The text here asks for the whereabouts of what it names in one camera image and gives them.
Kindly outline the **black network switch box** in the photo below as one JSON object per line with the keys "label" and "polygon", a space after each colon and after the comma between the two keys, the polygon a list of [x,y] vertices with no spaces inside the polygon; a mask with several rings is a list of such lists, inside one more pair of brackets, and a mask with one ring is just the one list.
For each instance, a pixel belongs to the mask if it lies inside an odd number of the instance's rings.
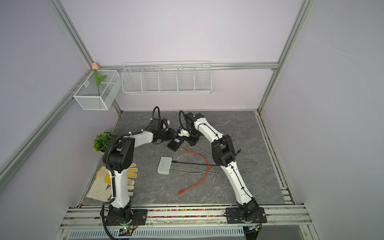
{"label": "black network switch box", "polygon": [[185,139],[186,136],[177,136],[173,138],[167,145],[168,149],[172,150],[173,152],[176,152],[181,147]]}

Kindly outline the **white network switch box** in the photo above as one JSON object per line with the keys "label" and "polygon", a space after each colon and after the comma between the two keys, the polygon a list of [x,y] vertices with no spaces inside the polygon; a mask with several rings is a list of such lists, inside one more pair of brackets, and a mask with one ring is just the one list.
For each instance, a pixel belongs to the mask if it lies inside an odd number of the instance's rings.
{"label": "white network switch box", "polygon": [[170,173],[172,164],[171,157],[161,157],[157,172],[160,175],[168,175]]}

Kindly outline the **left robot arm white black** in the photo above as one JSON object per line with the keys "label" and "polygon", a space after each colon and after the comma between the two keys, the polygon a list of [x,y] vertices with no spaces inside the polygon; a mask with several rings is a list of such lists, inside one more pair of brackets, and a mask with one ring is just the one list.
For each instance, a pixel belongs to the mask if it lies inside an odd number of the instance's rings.
{"label": "left robot arm white black", "polygon": [[129,132],[110,140],[103,156],[103,163],[111,180],[111,199],[102,204],[101,217],[104,226],[129,225],[135,217],[131,210],[128,188],[129,167],[133,163],[134,150],[145,144],[169,141],[174,131],[169,129],[168,119],[153,118],[149,126],[138,132]]}

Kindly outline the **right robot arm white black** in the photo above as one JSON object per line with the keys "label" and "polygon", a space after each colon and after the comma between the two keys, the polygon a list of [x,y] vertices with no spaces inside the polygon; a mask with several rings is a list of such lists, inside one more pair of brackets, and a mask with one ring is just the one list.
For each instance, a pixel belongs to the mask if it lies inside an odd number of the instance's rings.
{"label": "right robot arm white black", "polygon": [[217,131],[201,113],[186,114],[180,110],[179,121],[182,120],[185,120],[185,123],[180,123],[179,137],[185,138],[190,146],[195,146],[201,136],[205,137],[211,144],[212,158],[216,165],[224,171],[234,190],[239,207],[239,213],[236,214],[236,217],[245,223],[253,221],[258,221],[260,224],[266,223],[264,209],[260,207],[246,187],[238,169],[237,153],[232,138]]}

